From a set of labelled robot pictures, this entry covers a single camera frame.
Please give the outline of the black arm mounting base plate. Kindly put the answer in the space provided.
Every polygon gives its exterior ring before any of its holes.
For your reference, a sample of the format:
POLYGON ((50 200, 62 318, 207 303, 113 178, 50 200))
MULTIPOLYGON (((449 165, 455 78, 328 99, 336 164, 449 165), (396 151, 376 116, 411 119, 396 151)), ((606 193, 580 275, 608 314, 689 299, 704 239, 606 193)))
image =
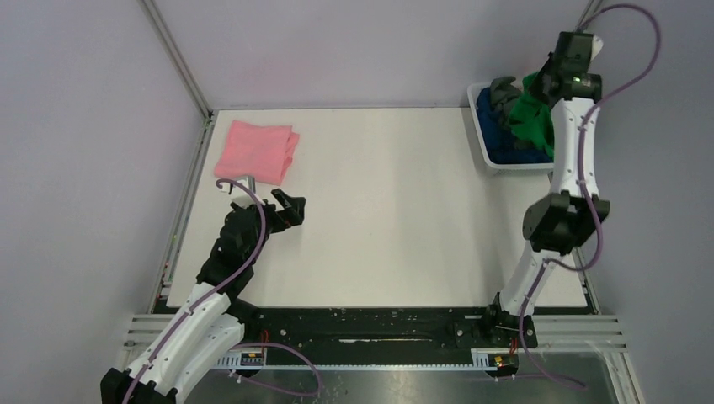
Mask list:
POLYGON ((244 343, 268 342, 269 365, 457 365, 476 348, 538 345, 531 316, 491 307, 268 308, 240 300, 228 309, 245 326, 244 343))

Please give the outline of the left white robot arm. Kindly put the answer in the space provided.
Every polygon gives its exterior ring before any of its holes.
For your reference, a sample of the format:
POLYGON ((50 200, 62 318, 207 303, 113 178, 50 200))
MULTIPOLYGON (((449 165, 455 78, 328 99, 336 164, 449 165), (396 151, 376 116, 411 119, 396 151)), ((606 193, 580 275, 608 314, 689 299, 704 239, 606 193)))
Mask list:
POLYGON ((282 189, 271 194, 273 204, 251 191, 246 193, 249 205, 231 204, 183 305, 134 361, 108 370, 100 381, 103 403, 183 403, 232 346, 258 341, 259 320, 237 316, 231 307, 253 277, 253 265, 269 236, 305 219, 305 198, 282 189))

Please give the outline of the green t shirt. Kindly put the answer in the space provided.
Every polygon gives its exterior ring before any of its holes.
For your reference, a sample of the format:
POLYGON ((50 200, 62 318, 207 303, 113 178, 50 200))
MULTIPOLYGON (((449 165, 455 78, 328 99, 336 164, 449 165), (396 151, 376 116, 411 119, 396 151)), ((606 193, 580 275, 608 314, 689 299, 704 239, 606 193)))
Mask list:
POLYGON ((506 125, 519 141, 527 141, 532 148, 546 155, 546 160, 554 158, 554 129, 551 111, 547 104, 533 96, 530 85, 537 79, 537 72, 522 79, 523 91, 510 110, 506 125))

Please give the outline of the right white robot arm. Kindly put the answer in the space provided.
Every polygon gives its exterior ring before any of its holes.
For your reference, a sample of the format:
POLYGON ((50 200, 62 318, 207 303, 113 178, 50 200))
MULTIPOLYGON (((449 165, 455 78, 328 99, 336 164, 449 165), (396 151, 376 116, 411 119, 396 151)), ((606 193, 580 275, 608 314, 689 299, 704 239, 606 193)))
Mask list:
POLYGON ((479 337, 499 348, 537 345, 532 314, 536 298, 556 267, 591 236, 602 237, 610 202, 599 196, 594 175, 594 130, 602 99, 601 78, 589 72, 601 39, 563 31, 555 50, 525 94, 544 103, 554 128, 549 192, 525 212, 525 248, 514 273, 477 321, 479 337))

